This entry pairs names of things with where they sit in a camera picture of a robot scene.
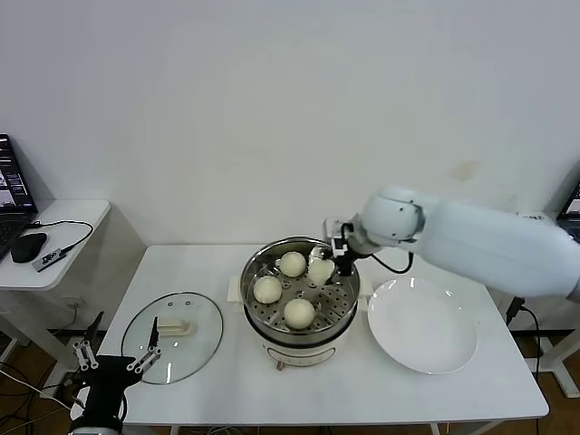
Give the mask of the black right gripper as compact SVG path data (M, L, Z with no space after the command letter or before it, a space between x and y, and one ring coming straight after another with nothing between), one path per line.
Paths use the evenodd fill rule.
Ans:
M354 264L356 261L363 259L363 256L354 252L347 251L341 255L335 255L333 262L335 267L333 272L326 280L327 285L341 285L341 276L351 276L353 274Z

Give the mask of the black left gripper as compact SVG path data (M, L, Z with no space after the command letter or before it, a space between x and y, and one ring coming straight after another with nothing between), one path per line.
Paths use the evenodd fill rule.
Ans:
M125 389L137 384L144 374L161 356L159 347L160 333L158 317L153 319L150 338L141 357L119 355L97 355L92 349L101 324L103 312L99 312L85 330L83 338L73 344L74 354L82 372L88 371L88 384L91 387Z

